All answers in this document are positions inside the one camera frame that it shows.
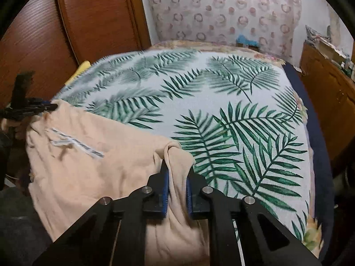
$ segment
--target black clamp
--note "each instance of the black clamp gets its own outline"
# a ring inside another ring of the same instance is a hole
[[[40,98],[26,98],[33,74],[34,72],[24,72],[17,75],[10,107],[0,110],[0,118],[21,121],[24,117],[57,109],[58,105],[51,104],[49,101]]]
[[[242,265],[236,221],[246,266],[321,266],[319,260],[254,197],[226,197],[191,168],[187,208],[192,219],[208,219],[210,265]],[[169,173],[160,173],[128,197],[101,198],[35,262],[34,266],[143,266],[147,219],[163,219]]]

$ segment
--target wooden door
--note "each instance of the wooden door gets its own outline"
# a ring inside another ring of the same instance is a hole
[[[16,75],[35,71],[28,96],[51,99],[78,67],[55,0],[30,0],[0,40],[0,108]]]
[[[58,0],[58,5],[79,63],[150,46],[141,0]],[[140,26],[146,28],[145,37]]]
[[[341,93],[336,114],[329,119],[323,131],[330,160],[334,160],[355,136],[355,100]]]
[[[304,71],[302,82],[317,112],[323,132],[332,116],[339,111],[342,93],[342,79],[337,71],[334,71],[335,66],[325,64],[324,60],[316,49],[305,44],[301,60],[301,68]]]

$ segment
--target white clothing tag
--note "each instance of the white clothing tag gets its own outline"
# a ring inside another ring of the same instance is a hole
[[[105,155],[102,152],[96,151],[95,149],[89,147],[88,145],[80,142],[79,140],[73,138],[72,136],[66,135],[57,129],[51,128],[51,130],[58,134],[59,136],[63,137],[63,140],[58,140],[58,141],[51,141],[52,145],[54,146],[65,146],[65,145],[70,145],[74,144],[76,145],[79,149],[83,150],[84,152],[88,153],[91,157],[94,158],[103,158]]]

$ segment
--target beige fabric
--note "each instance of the beige fabric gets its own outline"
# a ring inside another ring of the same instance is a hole
[[[193,157],[176,141],[100,117],[62,100],[51,114],[33,121],[27,132],[27,152],[33,183],[34,207],[56,240],[100,197],[118,199],[146,185],[169,168],[169,206],[161,224],[147,226],[146,265],[176,265],[208,259],[207,224],[186,213],[186,177]],[[61,140],[51,128],[72,136],[104,154],[93,158],[77,144],[54,146]]]

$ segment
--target bedspread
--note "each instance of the bedspread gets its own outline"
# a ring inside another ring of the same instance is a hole
[[[99,60],[56,98],[179,141],[211,186],[258,198],[302,240],[311,184],[306,115],[283,69],[194,49],[131,52]]]

